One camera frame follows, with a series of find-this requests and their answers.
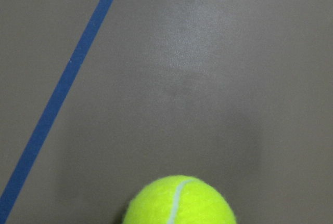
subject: yellow tennis ball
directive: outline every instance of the yellow tennis ball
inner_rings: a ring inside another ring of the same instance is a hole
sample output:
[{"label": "yellow tennis ball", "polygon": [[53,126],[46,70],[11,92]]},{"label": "yellow tennis ball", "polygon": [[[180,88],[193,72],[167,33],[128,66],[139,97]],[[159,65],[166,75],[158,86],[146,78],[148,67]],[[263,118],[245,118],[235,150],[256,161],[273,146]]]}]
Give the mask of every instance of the yellow tennis ball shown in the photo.
[{"label": "yellow tennis ball", "polygon": [[130,202],[123,224],[236,224],[224,198],[189,176],[168,176],[145,186]]}]

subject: ball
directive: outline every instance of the ball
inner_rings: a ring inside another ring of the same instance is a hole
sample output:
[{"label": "ball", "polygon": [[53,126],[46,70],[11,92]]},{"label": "ball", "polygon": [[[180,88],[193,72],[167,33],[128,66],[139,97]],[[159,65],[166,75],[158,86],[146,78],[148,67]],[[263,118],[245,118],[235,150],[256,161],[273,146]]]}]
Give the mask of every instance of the ball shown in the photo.
[{"label": "ball", "polygon": [[179,175],[145,186],[130,202],[123,224],[236,224],[236,219],[212,186]]}]

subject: white curved seam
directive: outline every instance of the white curved seam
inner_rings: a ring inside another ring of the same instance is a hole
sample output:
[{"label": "white curved seam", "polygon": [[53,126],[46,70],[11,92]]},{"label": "white curved seam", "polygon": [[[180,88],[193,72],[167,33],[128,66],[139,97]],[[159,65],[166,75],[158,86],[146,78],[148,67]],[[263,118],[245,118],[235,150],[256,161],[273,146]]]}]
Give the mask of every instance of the white curved seam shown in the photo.
[{"label": "white curved seam", "polygon": [[175,218],[176,218],[176,215],[177,215],[177,211],[178,211],[178,208],[179,208],[179,200],[181,198],[181,192],[182,192],[182,189],[184,188],[184,186],[191,182],[191,181],[194,181],[193,179],[190,179],[190,180],[185,180],[185,181],[182,181],[176,188],[176,192],[175,192],[175,195],[173,196],[173,203],[172,203],[172,208],[171,208],[171,212],[170,212],[170,216],[169,216],[169,219],[167,221],[166,224],[174,224],[175,223]]}]

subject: blue tape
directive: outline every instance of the blue tape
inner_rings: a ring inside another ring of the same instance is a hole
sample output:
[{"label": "blue tape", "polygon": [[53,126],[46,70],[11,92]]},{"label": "blue tape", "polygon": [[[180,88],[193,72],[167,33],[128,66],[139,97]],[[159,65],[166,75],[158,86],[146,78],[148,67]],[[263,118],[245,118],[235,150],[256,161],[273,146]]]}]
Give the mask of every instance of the blue tape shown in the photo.
[{"label": "blue tape", "polygon": [[0,198],[4,224],[113,0],[99,0]]}]

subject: gray floor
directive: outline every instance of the gray floor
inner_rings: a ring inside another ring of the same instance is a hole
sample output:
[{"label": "gray floor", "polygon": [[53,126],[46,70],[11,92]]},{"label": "gray floor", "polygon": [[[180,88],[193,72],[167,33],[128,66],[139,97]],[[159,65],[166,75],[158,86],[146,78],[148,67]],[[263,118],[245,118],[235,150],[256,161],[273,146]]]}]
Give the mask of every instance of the gray floor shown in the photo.
[{"label": "gray floor", "polygon": [[[0,192],[98,0],[0,0]],[[333,223],[333,0],[115,0],[8,219],[119,224],[194,175],[241,224]]]}]

